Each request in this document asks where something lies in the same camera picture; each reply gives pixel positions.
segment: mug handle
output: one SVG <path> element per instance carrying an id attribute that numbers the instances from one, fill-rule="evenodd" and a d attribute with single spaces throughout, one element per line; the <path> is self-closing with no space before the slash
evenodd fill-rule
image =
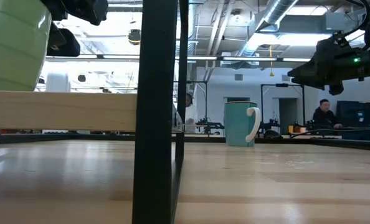
<path id="1" fill-rule="evenodd" d="M 255 113 L 255 121 L 254 121 L 253 129 L 250 132 L 250 134 L 246 136 L 246 141 L 251 142 L 260 129 L 261 112 L 259 108 L 253 107 L 253 108 L 247 108 L 246 113 L 247 113 L 247 116 L 253 116 L 253 114 Z"/>

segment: black jacket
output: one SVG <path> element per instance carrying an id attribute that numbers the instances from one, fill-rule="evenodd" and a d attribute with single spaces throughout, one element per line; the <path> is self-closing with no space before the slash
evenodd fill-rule
<path id="1" fill-rule="evenodd" d="M 339 123 L 336 116 L 331 110 L 325 113 L 319 107 L 314 112 L 313 120 L 316 124 L 320 126 L 333 127 L 335 124 Z"/>

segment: teal mug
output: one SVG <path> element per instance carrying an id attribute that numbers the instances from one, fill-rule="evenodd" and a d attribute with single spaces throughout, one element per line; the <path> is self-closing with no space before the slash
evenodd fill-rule
<path id="1" fill-rule="evenodd" d="M 260 123 L 261 112 L 256 103 L 240 101 L 225 104 L 225 140 L 229 146 L 254 146 Z"/>

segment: black metal frame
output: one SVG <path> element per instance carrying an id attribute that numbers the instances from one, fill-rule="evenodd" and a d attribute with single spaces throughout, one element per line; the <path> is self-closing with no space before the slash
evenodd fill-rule
<path id="1" fill-rule="evenodd" d="M 305 90 L 304 85 L 297 85 L 297 84 L 286 84 L 286 86 L 277 86 L 277 84 L 261 84 L 261 121 L 264 122 L 264 95 L 263 95 L 263 88 L 265 86 L 275 86 L 277 88 L 287 88 L 289 86 L 300 86 L 301 87 L 301 94 L 303 98 L 303 125 L 305 125 Z"/>
<path id="2" fill-rule="evenodd" d="M 180 0 L 180 6 L 182 26 L 178 112 L 183 118 L 187 64 L 187 51 L 184 54 L 184 47 L 187 45 L 189 2 Z M 176 136 L 176 162 L 172 164 L 171 127 L 177 8 L 177 1 L 143 1 L 133 224 L 169 224 L 174 221 L 184 154 L 184 134 L 179 133 Z"/>

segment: man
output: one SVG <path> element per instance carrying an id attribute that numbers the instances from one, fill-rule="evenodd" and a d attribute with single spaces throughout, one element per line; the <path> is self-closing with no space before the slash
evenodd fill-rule
<path id="1" fill-rule="evenodd" d="M 320 101 L 320 107 L 315 110 L 313 120 L 314 122 L 322 127 L 330 126 L 332 128 L 341 128 L 342 125 L 339 124 L 334 113 L 329 110 L 330 103 L 329 100 L 323 99 Z"/>

